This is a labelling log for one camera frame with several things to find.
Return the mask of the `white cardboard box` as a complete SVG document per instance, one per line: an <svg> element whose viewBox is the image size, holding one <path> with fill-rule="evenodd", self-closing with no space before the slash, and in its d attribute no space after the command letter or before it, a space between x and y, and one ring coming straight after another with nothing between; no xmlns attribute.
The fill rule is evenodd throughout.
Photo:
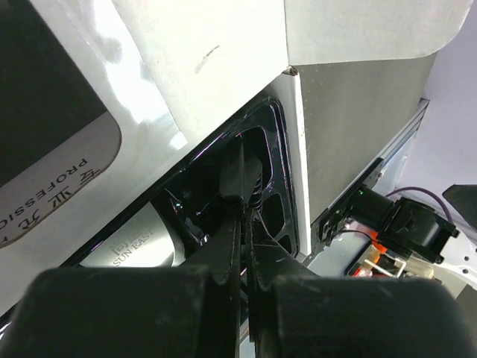
<svg viewBox="0 0 477 358"><path fill-rule="evenodd" d="M422 63L471 1L3 1L1 313L246 103L284 104L311 252L301 66Z"/></svg>

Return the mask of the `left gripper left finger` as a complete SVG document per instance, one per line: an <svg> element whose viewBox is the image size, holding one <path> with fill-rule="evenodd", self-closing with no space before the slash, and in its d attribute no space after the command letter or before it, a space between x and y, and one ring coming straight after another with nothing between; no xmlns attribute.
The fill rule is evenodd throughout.
<svg viewBox="0 0 477 358"><path fill-rule="evenodd" d="M143 206L183 163L112 224ZM22 298L22 355L237 357L243 212L239 198L230 199L217 234L178 266L64 264L42 272Z"/></svg>

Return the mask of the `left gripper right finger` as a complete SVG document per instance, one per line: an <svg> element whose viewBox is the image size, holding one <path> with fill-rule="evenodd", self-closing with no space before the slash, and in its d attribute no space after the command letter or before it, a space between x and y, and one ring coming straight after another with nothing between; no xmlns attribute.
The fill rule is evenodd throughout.
<svg viewBox="0 0 477 358"><path fill-rule="evenodd" d="M258 357L459 357L461 321L426 279L323 278L245 215L250 338Z"/></svg>

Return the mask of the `black clipper comb guard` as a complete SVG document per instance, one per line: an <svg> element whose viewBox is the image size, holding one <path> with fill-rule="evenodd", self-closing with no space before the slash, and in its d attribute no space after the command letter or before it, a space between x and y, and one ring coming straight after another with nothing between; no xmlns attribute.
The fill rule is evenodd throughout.
<svg viewBox="0 0 477 358"><path fill-rule="evenodd" d="M221 157L219 193L223 198L239 198L261 212L270 178L271 161L266 151L254 151L239 143Z"/></svg>

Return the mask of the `silver hair clipper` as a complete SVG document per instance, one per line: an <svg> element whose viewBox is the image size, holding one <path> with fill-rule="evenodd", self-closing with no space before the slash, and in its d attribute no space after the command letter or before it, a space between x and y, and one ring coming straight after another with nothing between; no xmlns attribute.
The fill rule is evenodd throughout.
<svg viewBox="0 0 477 358"><path fill-rule="evenodd" d="M174 267L185 259L182 240L148 203L97 245L80 265L87 268Z"/></svg>

